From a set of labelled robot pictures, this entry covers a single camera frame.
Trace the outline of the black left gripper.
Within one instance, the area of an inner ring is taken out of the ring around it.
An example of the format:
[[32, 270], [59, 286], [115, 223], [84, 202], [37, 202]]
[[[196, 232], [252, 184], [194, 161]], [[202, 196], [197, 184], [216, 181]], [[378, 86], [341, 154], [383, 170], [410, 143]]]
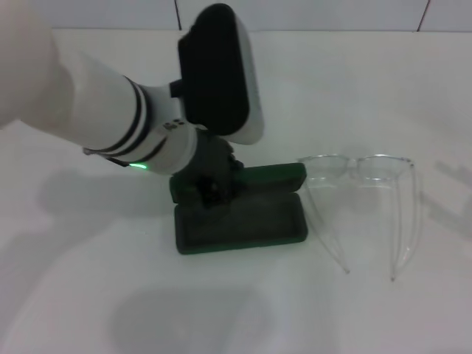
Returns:
[[182, 210], [230, 209], [234, 173], [243, 164], [224, 139], [198, 129], [195, 155], [179, 173], [179, 208]]

